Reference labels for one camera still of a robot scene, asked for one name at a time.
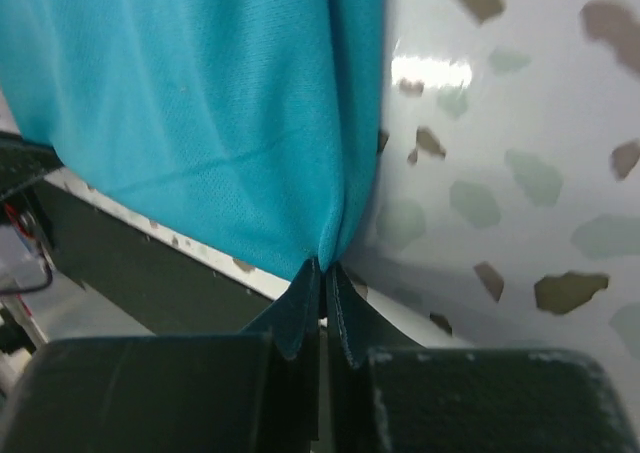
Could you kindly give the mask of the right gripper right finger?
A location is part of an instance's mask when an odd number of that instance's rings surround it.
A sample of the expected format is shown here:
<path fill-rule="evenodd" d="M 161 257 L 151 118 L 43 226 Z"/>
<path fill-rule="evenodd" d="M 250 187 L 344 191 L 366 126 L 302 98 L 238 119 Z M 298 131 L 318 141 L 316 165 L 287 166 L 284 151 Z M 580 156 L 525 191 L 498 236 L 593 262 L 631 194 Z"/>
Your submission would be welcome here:
<path fill-rule="evenodd" d="M 635 452 L 605 371 L 560 349 L 425 348 L 325 277 L 339 452 Z"/>

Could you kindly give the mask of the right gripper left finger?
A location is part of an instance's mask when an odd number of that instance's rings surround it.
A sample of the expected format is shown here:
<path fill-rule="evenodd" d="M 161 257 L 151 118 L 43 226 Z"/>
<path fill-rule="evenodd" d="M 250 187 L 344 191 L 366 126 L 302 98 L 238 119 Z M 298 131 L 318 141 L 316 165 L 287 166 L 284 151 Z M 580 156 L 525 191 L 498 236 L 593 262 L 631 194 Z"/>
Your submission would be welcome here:
<path fill-rule="evenodd" d="M 320 266 L 240 332 L 58 340 L 1 415 L 5 452 L 306 452 L 318 437 Z"/>

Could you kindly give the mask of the teal t shirt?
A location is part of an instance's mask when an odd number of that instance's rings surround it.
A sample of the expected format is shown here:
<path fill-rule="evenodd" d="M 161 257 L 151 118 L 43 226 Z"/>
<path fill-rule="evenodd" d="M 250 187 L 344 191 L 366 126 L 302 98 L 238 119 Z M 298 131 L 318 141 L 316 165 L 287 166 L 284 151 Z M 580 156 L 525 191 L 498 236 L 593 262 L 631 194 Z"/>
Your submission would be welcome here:
<path fill-rule="evenodd" d="M 375 177 L 385 0 L 1 0 L 22 135 L 89 186 L 285 279 Z"/>

